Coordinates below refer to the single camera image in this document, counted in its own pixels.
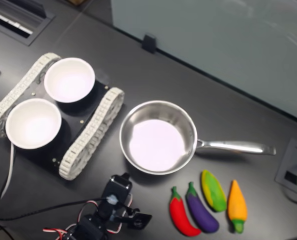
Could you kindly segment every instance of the stainless steel pan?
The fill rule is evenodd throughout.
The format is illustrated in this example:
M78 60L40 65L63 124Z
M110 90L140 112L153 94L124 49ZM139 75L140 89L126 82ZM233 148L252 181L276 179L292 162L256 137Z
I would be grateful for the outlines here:
M274 147L260 143L200 140L190 116L167 101L148 101L132 109L120 128L119 142L126 159L134 167L154 175L180 170L197 148L276 154Z

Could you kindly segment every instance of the toy eggplant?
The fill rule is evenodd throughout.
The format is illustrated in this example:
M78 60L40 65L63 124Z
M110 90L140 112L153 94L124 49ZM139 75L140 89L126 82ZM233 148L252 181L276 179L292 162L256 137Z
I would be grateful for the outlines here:
M219 222L208 212L197 194L193 182L189 183L186 193L188 208L194 217L197 225L206 233L215 233L220 225Z

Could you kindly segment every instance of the red chili pepper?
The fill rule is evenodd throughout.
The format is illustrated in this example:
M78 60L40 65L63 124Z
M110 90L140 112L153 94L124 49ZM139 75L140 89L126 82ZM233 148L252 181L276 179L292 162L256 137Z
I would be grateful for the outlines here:
M174 225L184 235L194 237L201 233L201 230L193 227L186 215L181 196L177 193L177 187L172 188L172 197L169 204L170 216Z

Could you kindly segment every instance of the white bowl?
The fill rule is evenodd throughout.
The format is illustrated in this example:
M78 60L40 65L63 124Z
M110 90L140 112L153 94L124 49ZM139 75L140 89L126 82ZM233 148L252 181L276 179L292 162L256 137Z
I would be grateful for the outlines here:
M37 149L56 137L61 124L61 113L53 103L33 98L13 108L7 117L5 131L15 146Z
M70 57L54 63L46 72L44 87L60 103L73 103L86 97L95 83L93 68L86 61Z

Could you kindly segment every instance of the carrot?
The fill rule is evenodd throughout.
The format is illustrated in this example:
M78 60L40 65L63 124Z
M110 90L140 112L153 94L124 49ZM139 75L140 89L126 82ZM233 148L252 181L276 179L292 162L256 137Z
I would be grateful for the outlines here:
M248 218L248 208L236 180L233 180L228 197L227 214L234 225L237 233L241 234L244 230L244 222Z

